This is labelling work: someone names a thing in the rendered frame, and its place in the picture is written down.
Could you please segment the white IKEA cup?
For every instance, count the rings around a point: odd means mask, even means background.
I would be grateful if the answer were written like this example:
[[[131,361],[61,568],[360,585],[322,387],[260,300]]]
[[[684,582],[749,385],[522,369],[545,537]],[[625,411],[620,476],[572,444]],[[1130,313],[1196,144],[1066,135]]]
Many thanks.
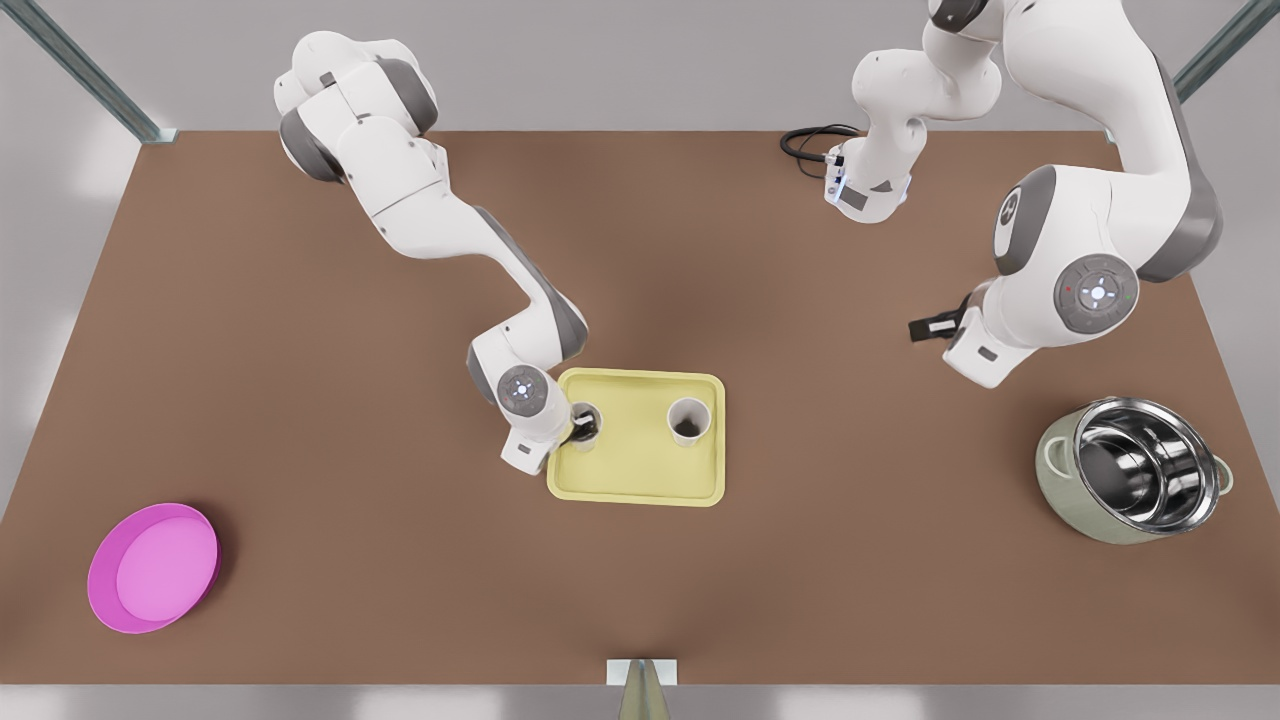
[[[701,400],[682,397],[669,405],[666,420],[676,445],[692,447],[709,430],[712,414]]]
[[[603,424],[602,414],[599,409],[593,404],[575,402],[571,410],[572,429],[573,429],[573,418],[579,414],[593,414],[595,416],[595,437],[588,442],[581,442],[581,443],[570,443],[567,437],[564,445],[570,446],[571,448],[576,448],[579,452],[589,452],[591,448],[595,447],[596,438],[600,434]]]

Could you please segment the yellow rectangular tray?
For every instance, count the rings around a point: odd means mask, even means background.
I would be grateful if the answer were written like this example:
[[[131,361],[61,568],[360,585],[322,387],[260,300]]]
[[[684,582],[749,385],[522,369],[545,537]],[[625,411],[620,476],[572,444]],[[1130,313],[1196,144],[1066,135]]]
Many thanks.
[[[602,414],[595,447],[564,446],[547,464],[558,498],[612,503],[710,507],[724,495],[726,392],[704,373],[571,368],[559,387],[572,402]],[[709,430],[692,446],[676,445],[666,414],[677,398],[708,405]]]

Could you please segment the green pot with steel interior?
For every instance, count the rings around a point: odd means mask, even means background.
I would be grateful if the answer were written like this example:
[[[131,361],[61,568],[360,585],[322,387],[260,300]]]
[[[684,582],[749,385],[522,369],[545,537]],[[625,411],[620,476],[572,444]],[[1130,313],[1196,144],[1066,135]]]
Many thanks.
[[[1066,524],[1110,544],[1193,530],[1234,487],[1231,468],[1184,418],[1117,396],[1052,423],[1037,445],[1036,475]]]

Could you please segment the pink round bowl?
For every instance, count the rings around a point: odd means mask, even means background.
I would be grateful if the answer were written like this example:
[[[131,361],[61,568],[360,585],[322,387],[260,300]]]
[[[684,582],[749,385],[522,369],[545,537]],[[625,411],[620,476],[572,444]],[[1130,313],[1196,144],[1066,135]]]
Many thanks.
[[[200,603],[221,568],[210,520],[184,503],[155,503],[120,520],[97,547],[87,598],[97,620],[143,634],[175,623]]]

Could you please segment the silver frame post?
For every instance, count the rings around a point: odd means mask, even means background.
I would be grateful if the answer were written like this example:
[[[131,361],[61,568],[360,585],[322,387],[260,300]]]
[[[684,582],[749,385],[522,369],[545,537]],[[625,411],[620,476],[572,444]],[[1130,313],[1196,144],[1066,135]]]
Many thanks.
[[[1280,120],[1280,0],[1124,0],[1197,145],[1265,138]]]
[[[664,688],[678,683],[675,659],[609,659],[605,684],[621,685],[618,720],[671,720]]]
[[[5,12],[50,58],[141,143],[173,143],[178,129],[160,127],[36,0],[0,0]]]

